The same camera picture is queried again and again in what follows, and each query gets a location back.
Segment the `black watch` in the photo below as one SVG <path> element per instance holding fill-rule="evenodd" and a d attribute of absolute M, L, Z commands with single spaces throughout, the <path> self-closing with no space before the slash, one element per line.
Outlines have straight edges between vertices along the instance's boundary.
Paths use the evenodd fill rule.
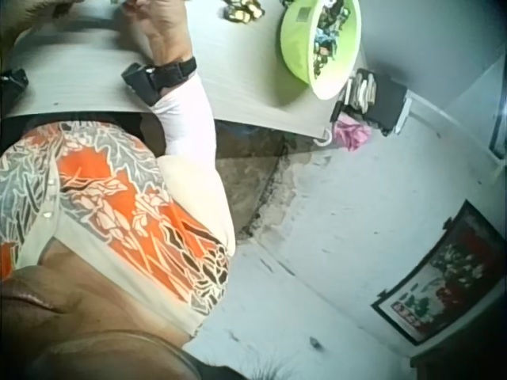
<path fill-rule="evenodd" d="M 152 107 L 162 99 L 162 89 L 185 83 L 196 69 L 197 63 L 193 57 L 188 61 L 163 66 L 133 63 L 121 77 L 144 103 Z"/>
<path fill-rule="evenodd" d="M 0 74 L 0 118 L 7 116 L 29 85 L 23 69 Z"/>

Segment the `skin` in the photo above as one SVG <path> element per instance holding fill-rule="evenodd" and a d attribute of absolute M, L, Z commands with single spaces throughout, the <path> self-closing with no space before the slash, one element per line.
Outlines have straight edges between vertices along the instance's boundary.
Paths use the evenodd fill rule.
<path fill-rule="evenodd" d="M 16 14 L 17 17 L 11 17 L 2 26 L 2 51 L 9 51 L 12 41 L 33 25 L 36 10 L 73 3 L 60 0 L 3 1 L 10 6 L 2 12 L 2 22 L 6 15 Z M 134 22 L 140 23 L 150 42 L 155 64 L 182 61 L 193 56 L 183 0 L 129 0 L 123 7 Z M 128 373 L 140 371 L 147 375 L 145 378 L 244 378 L 231 369 L 206 366 L 185 354 L 181 348 L 191 339 L 187 333 L 150 312 L 57 240 L 48 244 L 39 265 L 17 270 L 2 283 L 4 290 L 19 286 L 23 286 L 31 297 L 43 300 L 50 310 L 2 292 L 0 358 L 8 357 L 9 360 L 2 362 L 0 368 L 12 374 L 20 374 L 34 366 L 45 368 L 51 362 L 48 357 L 59 355 L 80 360 L 94 358 L 93 364 L 83 366 L 87 370 L 98 366 L 99 370 L 106 371 L 107 365 L 97 364 L 97 361 L 107 359 L 107 354 L 113 352 L 114 357 L 122 362 L 116 368 L 134 366 L 135 370 Z M 63 365 L 71 361 L 65 359 L 57 363 Z M 51 374 L 48 378 L 60 378 L 64 369 L 59 371 L 58 375 Z M 76 377 L 70 373 L 67 378 Z M 92 378 L 102 377 L 93 373 Z M 109 373 L 104 378 L 113 377 Z"/>

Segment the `orange floral blouse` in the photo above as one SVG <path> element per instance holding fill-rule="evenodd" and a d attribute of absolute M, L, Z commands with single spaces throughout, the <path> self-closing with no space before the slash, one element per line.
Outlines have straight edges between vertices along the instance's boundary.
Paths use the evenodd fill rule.
<path fill-rule="evenodd" d="M 210 171 L 157 159 L 108 123 L 58 122 L 30 131 L 0 158 L 2 278 L 38 264 L 57 238 L 193 334 L 223 297 L 234 252 L 223 186 Z M 196 192 L 199 199 L 185 199 Z M 193 215 L 185 207 L 191 202 L 202 204 L 192 203 Z"/>

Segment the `floor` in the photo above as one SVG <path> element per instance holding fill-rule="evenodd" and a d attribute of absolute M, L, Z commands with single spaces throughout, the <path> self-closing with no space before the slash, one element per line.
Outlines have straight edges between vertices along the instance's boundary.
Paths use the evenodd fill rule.
<path fill-rule="evenodd" d="M 415 379 L 408 359 L 338 313 L 251 234 L 257 211 L 264 219 L 264 209 L 275 206 L 269 194 L 290 174 L 286 161 L 294 153 L 310 157 L 312 140 L 220 121 L 216 126 L 216 168 L 239 242 L 224 300 L 185 349 L 253 380 Z M 161 136 L 148 135 L 147 145 L 161 154 Z M 278 376 L 259 376 L 272 370 Z"/>

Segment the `hand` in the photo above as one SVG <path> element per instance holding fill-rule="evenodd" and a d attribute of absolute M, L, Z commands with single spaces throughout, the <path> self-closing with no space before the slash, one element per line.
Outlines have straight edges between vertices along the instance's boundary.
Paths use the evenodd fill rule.
<path fill-rule="evenodd" d="M 17 38 L 30 29 L 39 19 L 41 12 L 47 8 L 58 6 L 60 10 L 70 8 L 83 0 L 0 0 L 0 44 L 2 56 L 0 66 L 5 62 Z"/>
<path fill-rule="evenodd" d="M 192 58 L 184 0 L 127 0 L 123 9 L 146 34 L 155 65 Z"/>

